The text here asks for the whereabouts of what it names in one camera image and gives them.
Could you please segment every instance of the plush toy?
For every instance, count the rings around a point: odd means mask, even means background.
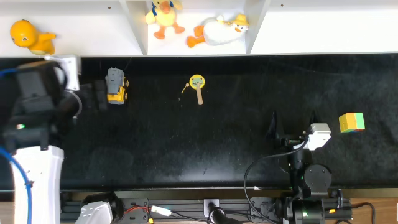
[[[21,20],[12,25],[10,34],[12,41],[19,47],[27,47],[33,54],[54,54],[52,39],[55,34],[40,33],[29,21]]]
[[[212,46],[228,44],[242,37],[248,27],[249,23],[243,14],[238,14],[232,22],[225,22],[223,16],[218,16],[217,19],[207,19],[203,26],[195,27],[196,38],[188,37],[187,45],[194,47],[203,42]]]
[[[160,25],[160,31],[156,32],[154,36],[158,39],[165,38],[166,27],[172,26],[175,29],[176,34],[181,34],[185,31],[184,27],[180,27],[175,20],[177,15],[174,9],[181,10],[182,5],[179,1],[173,0],[153,0],[152,10],[148,12],[145,17],[145,21],[148,24],[157,23]]]

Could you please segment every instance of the blue tube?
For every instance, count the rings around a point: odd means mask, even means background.
[[[0,71],[0,78],[4,77],[7,73],[14,73],[14,72],[17,72],[15,68],[4,69],[3,71]]]
[[[24,179],[27,191],[27,224],[32,224],[32,185],[22,166],[6,150],[0,146],[0,155],[4,156],[9,162],[12,162],[19,170]]]

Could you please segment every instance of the black tabletop surface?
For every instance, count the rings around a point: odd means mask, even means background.
[[[12,68],[34,59],[0,60]],[[125,70],[129,103],[85,111],[64,139],[61,189],[242,187],[255,159],[278,153],[266,145],[277,110],[286,133],[306,130],[314,111],[331,139],[312,152],[332,171],[333,187],[398,186],[398,55],[295,55],[192,58],[83,58],[81,83]],[[205,77],[203,105],[182,89]],[[18,87],[0,81],[1,124]],[[363,113],[366,130],[340,133],[338,117]],[[284,189],[289,176],[277,160],[259,164],[250,186]],[[12,189],[0,158],[0,190]]]

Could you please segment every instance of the yellow hat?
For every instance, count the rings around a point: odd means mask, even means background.
[[[240,13],[238,14],[238,16],[236,16],[236,19],[232,22],[237,25],[241,25],[241,26],[249,25],[248,21],[246,20],[246,16],[244,14],[240,14]]]

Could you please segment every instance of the orange cube face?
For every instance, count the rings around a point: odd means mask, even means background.
[[[346,113],[343,116],[340,116],[338,120],[340,123],[341,133],[362,131],[365,129],[362,113]]]

